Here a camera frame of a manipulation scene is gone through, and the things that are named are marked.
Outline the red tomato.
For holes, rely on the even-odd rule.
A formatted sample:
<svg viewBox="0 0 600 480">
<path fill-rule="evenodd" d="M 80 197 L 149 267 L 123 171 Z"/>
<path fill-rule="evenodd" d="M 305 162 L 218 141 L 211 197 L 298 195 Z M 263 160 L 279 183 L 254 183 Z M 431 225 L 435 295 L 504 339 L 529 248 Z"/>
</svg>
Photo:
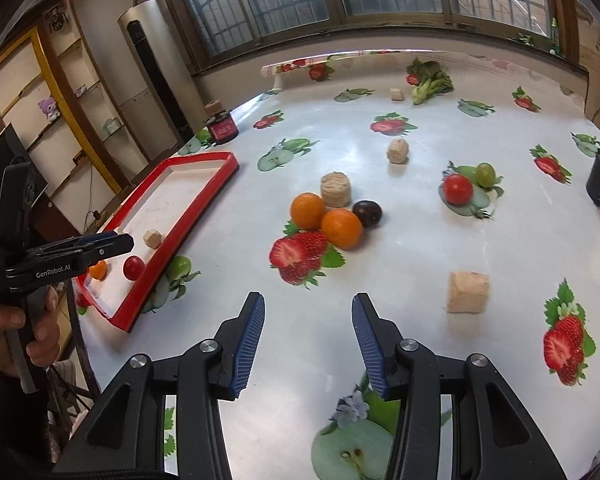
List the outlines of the red tomato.
<svg viewBox="0 0 600 480">
<path fill-rule="evenodd" d="M 145 270 L 145 263 L 139 256 L 129 256 L 122 266 L 124 277 L 131 282 L 137 281 Z"/>
</svg>

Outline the beige foam block small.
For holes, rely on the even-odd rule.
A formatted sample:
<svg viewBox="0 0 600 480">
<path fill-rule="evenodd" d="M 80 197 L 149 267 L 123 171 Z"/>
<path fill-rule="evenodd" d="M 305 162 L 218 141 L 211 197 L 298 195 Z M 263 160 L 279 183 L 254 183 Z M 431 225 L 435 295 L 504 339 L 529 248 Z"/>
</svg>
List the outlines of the beige foam block small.
<svg viewBox="0 0 600 480">
<path fill-rule="evenodd" d="M 147 230 L 143 235 L 143 241 L 150 249 L 157 249 L 162 244 L 162 234 L 154 229 Z"/>
</svg>

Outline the orange of pair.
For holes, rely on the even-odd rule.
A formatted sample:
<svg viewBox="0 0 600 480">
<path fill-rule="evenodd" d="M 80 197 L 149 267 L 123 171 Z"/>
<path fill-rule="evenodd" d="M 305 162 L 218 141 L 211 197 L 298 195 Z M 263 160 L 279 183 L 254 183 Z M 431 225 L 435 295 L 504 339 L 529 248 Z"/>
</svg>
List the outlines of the orange of pair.
<svg viewBox="0 0 600 480">
<path fill-rule="evenodd" d="M 351 249 L 360 241 L 364 226 L 350 210 L 332 209 L 324 214 L 321 231 L 330 244 L 340 249 Z"/>
<path fill-rule="evenodd" d="M 321 227 L 326 214 L 326 205 L 321 196 L 314 193 L 302 193 L 291 203 L 290 218 L 298 228 L 316 231 Z"/>
</svg>

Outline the red tomato mid table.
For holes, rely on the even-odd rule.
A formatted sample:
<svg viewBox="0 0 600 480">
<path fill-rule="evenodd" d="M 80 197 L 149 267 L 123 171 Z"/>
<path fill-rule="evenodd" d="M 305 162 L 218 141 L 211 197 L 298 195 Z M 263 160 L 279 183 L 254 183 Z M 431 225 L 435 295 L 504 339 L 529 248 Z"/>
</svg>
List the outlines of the red tomato mid table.
<svg viewBox="0 0 600 480">
<path fill-rule="evenodd" d="M 442 183 L 445 200 L 454 206 L 468 204 L 474 195 L 474 187 L 471 180 L 462 174 L 450 174 Z"/>
</svg>

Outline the green grape fruit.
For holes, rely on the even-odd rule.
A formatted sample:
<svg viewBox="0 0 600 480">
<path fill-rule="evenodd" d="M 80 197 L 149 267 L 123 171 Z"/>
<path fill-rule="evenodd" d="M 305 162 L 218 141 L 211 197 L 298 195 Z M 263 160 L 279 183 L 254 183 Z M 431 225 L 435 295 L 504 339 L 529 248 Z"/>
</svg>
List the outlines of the green grape fruit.
<svg viewBox="0 0 600 480">
<path fill-rule="evenodd" d="M 480 188 L 493 188 L 496 185 L 496 172 L 488 162 L 482 162 L 476 167 L 476 183 Z"/>
</svg>

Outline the purple plush toy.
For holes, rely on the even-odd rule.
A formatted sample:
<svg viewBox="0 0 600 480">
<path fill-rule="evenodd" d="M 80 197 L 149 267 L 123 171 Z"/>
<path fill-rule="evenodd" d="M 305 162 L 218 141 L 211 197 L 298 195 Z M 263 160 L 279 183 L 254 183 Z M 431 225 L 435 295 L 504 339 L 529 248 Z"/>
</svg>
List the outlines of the purple plush toy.
<svg viewBox="0 0 600 480">
<path fill-rule="evenodd" d="M 61 116 L 57 103 L 52 96 L 38 102 L 38 107 L 49 122 L 54 122 Z"/>
</svg>

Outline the white tower air conditioner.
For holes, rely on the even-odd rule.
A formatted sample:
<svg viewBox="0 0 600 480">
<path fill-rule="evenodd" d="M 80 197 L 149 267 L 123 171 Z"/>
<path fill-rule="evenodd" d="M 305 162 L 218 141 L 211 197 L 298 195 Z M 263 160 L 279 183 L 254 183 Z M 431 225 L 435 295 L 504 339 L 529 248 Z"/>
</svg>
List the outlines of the white tower air conditioner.
<svg viewBox="0 0 600 480">
<path fill-rule="evenodd" d="M 188 142 L 207 114 L 158 2 L 132 6 L 118 24 L 160 112 L 181 144 Z"/>
</svg>

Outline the dark jar red label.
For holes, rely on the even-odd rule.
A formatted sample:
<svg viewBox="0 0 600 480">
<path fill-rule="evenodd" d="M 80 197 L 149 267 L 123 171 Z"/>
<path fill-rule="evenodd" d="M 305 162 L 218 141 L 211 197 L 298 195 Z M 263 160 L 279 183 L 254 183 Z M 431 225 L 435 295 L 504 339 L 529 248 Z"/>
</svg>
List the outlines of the dark jar red label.
<svg viewBox="0 0 600 480">
<path fill-rule="evenodd" d="M 206 126 L 215 144 L 224 144 L 234 140 L 239 131 L 230 113 L 219 100 L 213 100 L 204 106 L 208 118 Z"/>
</svg>

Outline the beige foam cylinder upright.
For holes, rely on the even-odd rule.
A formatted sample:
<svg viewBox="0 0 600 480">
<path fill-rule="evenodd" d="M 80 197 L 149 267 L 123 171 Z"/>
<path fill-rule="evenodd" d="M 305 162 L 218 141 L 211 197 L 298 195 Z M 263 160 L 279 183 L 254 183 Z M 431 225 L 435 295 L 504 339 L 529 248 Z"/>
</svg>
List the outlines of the beige foam cylinder upright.
<svg viewBox="0 0 600 480">
<path fill-rule="evenodd" d="M 321 177 L 321 196 L 327 207 L 342 208 L 351 201 L 351 182 L 343 172 L 330 172 Z"/>
</svg>

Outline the fruit print tablecloth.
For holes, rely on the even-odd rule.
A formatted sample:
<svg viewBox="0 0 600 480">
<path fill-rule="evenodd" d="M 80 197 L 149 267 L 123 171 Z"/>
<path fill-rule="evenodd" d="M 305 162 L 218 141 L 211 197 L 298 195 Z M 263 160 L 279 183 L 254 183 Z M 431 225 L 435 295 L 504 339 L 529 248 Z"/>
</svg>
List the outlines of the fruit print tablecloth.
<svg viewBox="0 0 600 480">
<path fill-rule="evenodd" d="M 98 314 L 82 321 L 98 381 L 136 352 L 177 356 L 211 336 L 248 292 L 266 303 L 247 389 L 222 405 L 238 479 L 311 479 L 316 434 L 364 372 L 351 301 L 366 292 L 403 335 L 442 356 L 489 357 L 541 428 L 571 479 L 600 458 L 600 210 L 585 191 L 592 165 L 574 143 L 596 136 L 584 101 L 505 62 L 447 62 L 454 90 L 422 105 L 395 103 L 398 76 L 340 68 L 324 82 L 303 70 L 282 92 L 251 100 L 230 147 L 240 168 L 182 249 L 199 275 L 186 293 L 142 314 L 129 333 Z M 410 146 L 390 164 L 396 138 Z M 480 188 L 488 162 L 493 188 Z M 346 174 L 382 220 L 338 268 L 286 283 L 268 260 L 292 200 L 321 177 Z M 450 174 L 474 195 L 449 204 Z M 490 280 L 486 310 L 446 310 L 450 274 Z"/>
</svg>

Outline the dark purple plum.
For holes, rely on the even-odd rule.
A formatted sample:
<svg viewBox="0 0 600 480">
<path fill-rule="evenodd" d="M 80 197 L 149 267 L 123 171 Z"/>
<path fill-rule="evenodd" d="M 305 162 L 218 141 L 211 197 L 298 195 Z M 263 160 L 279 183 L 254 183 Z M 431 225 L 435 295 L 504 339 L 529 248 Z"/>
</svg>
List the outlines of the dark purple plum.
<svg viewBox="0 0 600 480">
<path fill-rule="evenodd" d="M 352 207 L 352 212 L 361 221 L 365 229 L 377 226 L 382 218 L 382 209 L 372 200 L 359 200 Z"/>
</svg>

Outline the small beige cube far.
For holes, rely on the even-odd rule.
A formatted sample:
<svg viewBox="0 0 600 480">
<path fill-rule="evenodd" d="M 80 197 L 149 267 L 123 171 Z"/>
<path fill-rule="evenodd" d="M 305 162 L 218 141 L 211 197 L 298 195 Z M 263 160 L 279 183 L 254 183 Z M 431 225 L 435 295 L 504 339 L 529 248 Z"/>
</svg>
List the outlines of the small beige cube far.
<svg viewBox="0 0 600 480">
<path fill-rule="evenodd" d="M 403 101 L 404 100 L 404 93 L 399 88 L 391 88 L 390 89 L 390 98 L 393 101 Z"/>
</svg>

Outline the green leafy vegetable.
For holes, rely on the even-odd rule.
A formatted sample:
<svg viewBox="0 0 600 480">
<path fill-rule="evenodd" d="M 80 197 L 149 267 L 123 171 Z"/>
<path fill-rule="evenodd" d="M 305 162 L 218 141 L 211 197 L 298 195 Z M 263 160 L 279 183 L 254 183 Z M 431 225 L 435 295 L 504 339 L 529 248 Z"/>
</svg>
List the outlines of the green leafy vegetable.
<svg viewBox="0 0 600 480">
<path fill-rule="evenodd" d="M 424 104 L 434 96 L 454 90 L 450 76 L 442 70 L 437 61 L 420 62 L 415 58 L 406 68 L 406 81 L 414 87 L 412 102 L 414 105 Z"/>
</svg>

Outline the green bottle on sill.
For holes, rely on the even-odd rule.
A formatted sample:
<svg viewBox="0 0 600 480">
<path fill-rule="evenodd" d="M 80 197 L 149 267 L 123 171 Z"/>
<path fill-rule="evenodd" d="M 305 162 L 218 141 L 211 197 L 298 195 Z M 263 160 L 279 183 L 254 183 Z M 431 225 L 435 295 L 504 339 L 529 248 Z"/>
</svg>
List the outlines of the green bottle on sill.
<svg viewBox="0 0 600 480">
<path fill-rule="evenodd" d="M 556 18 L 552 18 L 550 22 L 550 54 L 561 56 L 559 40 L 559 27 Z"/>
</svg>

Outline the wooden wall shelf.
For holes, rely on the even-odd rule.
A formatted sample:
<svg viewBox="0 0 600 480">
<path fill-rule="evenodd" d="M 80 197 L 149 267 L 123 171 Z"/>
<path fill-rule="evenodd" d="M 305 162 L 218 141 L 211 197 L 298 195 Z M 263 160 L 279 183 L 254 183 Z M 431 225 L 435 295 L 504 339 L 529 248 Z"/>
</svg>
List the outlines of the wooden wall shelf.
<svg viewBox="0 0 600 480">
<path fill-rule="evenodd" d="M 49 122 L 38 102 L 52 96 Z M 97 66 L 72 0 L 52 0 L 0 50 L 0 126 L 12 125 L 46 182 L 52 211 L 98 229 L 150 158 Z"/>
</svg>

